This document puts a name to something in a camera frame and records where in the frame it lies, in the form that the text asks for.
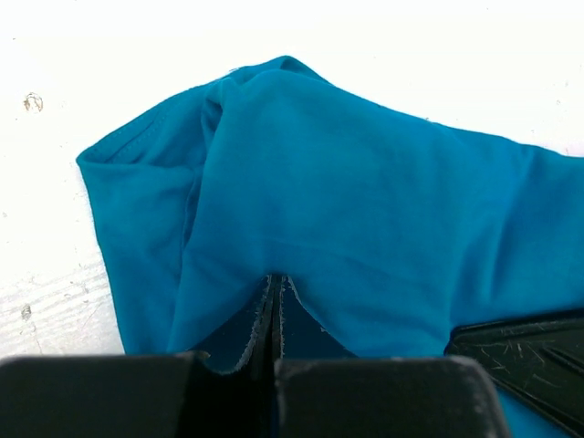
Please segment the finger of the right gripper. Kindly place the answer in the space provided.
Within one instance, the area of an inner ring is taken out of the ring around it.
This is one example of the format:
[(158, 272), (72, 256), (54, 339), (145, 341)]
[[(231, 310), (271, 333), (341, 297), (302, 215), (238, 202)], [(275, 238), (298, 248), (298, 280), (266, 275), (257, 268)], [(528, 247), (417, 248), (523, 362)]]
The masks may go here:
[(455, 328), (444, 350), (570, 436), (583, 434), (583, 310)]

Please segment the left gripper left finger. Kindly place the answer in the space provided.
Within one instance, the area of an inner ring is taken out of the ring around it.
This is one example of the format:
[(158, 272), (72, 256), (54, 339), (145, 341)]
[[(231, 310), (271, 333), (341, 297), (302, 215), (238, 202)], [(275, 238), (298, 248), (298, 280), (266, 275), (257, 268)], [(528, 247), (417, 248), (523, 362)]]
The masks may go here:
[(275, 285), (275, 275), (264, 276), (227, 321), (191, 348), (211, 372), (232, 374), (251, 360), (255, 346), (265, 338), (270, 326)]

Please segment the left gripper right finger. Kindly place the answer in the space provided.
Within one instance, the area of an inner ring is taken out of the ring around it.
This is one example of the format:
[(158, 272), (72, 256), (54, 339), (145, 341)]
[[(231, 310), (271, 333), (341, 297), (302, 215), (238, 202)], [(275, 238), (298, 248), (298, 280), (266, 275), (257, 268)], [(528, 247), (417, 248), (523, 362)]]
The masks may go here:
[(356, 355), (333, 338), (302, 305), (290, 276), (274, 292), (273, 351), (286, 360), (343, 360)]

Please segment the blue t shirt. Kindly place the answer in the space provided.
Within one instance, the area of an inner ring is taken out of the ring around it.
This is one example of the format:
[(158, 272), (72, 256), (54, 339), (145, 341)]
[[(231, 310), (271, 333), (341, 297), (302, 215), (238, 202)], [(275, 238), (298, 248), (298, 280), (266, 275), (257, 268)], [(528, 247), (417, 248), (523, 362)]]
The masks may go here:
[[(83, 151), (122, 345), (187, 353), (180, 435), (496, 437), (453, 397), (459, 327), (583, 310), (583, 160), (387, 109), (292, 57), (170, 97)], [(191, 351), (264, 276), (356, 355)], [(498, 387), (512, 437), (579, 437)]]

